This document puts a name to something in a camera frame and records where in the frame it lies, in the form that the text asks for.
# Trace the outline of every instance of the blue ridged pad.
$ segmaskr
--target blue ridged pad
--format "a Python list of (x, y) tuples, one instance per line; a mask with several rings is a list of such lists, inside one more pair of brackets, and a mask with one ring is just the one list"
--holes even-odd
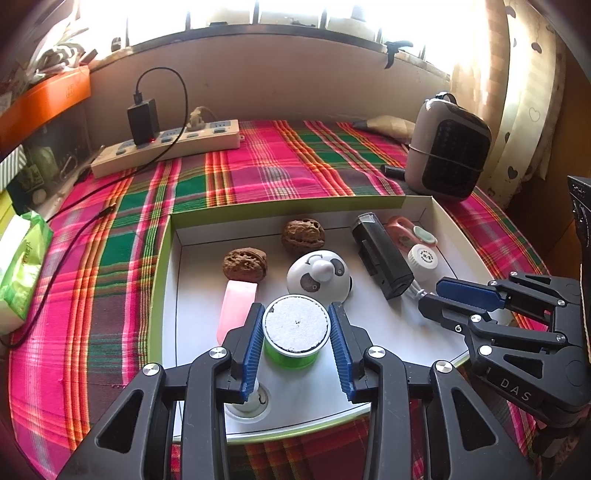
[(505, 302), (497, 292), (480, 288), (477, 284), (466, 285), (442, 279), (437, 282), (436, 290), (440, 297), (478, 307), (487, 312), (505, 308)]
[(244, 401), (255, 389), (256, 372), (258, 370), (259, 360), (261, 359), (262, 344), (265, 335), (262, 332), (262, 315), (265, 313), (265, 307), (261, 305), (256, 314), (255, 327), (252, 330), (251, 340), (246, 349), (244, 363), (242, 364), (242, 383), (240, 385), (240, 395)]
[(351, 354), (345, 343), (343, 330), (340, 327), (339, 319), (337, 317), (335, 308), (331, 305), (329, 307), (330, 318), (330, 343), (333, 347), (335, 355), (336, 369), (339, 373), (340, 388), (347, 395), (349, 401), (352, 400), (355, 393), (355, 386), (353, 385), (353, 362)]

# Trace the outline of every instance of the striped fabric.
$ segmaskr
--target striped fabric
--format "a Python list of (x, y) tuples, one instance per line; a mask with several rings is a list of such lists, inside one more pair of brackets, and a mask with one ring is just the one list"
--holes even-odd
[(0, 192), (5, 190), (8, 184), (18, 172), (27, 164), (27, 158), (22, 145), (12, 150), (8, 156), (0, 162)]
[[(105, 206), (116, 204), (112, 215), (80, 237), (57, 276), (31, 338), (10, 357), (15, 435), (46, 478), (56, 477), (92, 424), (146, 361), (151, 280), (169, 213), (246, 202), (403, 194), (406, 190), (379, 172), (384, 162), (403, 166), (405, 150), (348, 124), (243, 122), (241, 132), (244, 141), (238, 150), (160, 162), (52, 222), (54, 240), (31, 314), (73, 235)], [(90, 178), (80, 183), (66, 205), (112, 179)], [(506, 277), (511, 270), (545, 272), (515, 226), (480, 191), (445, 208), (493, 275)], [(531, 327), (526, 319), (520, 323)], [(527, 455), (532, 418), (495, 395), (483, 394)], [(366, 437), (367, 421), (359, 419), (282, 442), (232, 446), (232, 478), (358, 480)], [(418, 435), (413, 442), (414, 473), (419, 478), (423, 462)], [(174, 454), (173, 469), (178, 470), (178, 451)]]

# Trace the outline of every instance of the walnut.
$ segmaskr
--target walnut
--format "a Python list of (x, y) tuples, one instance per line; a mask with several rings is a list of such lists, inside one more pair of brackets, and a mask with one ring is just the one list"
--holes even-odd
[(283, 227), (281, 243), (295, 255), (303, 255), (324, 247), (324, 229), (316, 220), (292, 220)]
[(222, 268), (228, 280), (259, 283), (267, 274), (267, 254), (257, 248), (237, 248), (224, 257)]

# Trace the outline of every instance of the panda eye patch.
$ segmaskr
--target panda eye patch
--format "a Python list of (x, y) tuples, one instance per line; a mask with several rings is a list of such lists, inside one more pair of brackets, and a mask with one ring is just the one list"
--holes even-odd
[(343, 265), (343, 262), (337, 260), (336, 258), (333, 258), (330, 261), (330, 263), (332, 263), (335, 267), (335, 275), (337, 277), (342, 277), (345, 274), (345, 266)]
[(309, 273), (302, 275), (300, 285), (305, 291), (309, 291), (310, 293), (320, 290), (320, 283), (314, 280)]

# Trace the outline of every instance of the shallow box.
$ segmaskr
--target shallow box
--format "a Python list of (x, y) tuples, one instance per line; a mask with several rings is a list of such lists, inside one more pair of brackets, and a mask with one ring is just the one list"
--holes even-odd
[[(162, 241), (152, 286), (148, 357), (171, 368), (193, 360), (217, 345), (216, 330), (227, 279), (222, 260), (234, 248), (264, 250), (268, 274), (258, 287), (263, 305), (287, 294), (285, 276), (295, 260), (280, 242), (283, 225), (295, 218), (314, 218), (326, 230), (325, 249), (347, 263), (353, 290), (343, 304), (349, 321), (365, 328), (374, 344), (402, 360), (432, 365), (440, 359), (456, 366), (467, 359), (463, 336), (426, 320), (409, 294), (386, 300), (357, 254), (350, 227), (361, 213), (373, 211), (382, 223), (403, 215), (433, 233), (439, 265), (431, 282), (435, 290), (444, 276), (487, 283), (489, 271), (461, 230), (431, 197), (339, 197), (252, 203), (173, 214)], [(509, 312), (492, 316), (507, 324)], [(309, 368), (286, 370), (264, 354), (258, 379), (268, 391), (268, 407), (254, 419), (239, 419), (226, 411), (228, 442), (276, 440), (350, 420), (369, 411), (353, 405), (341, 392), (330, 342)], [(175, 422), (181, 434), (182, 404)]]

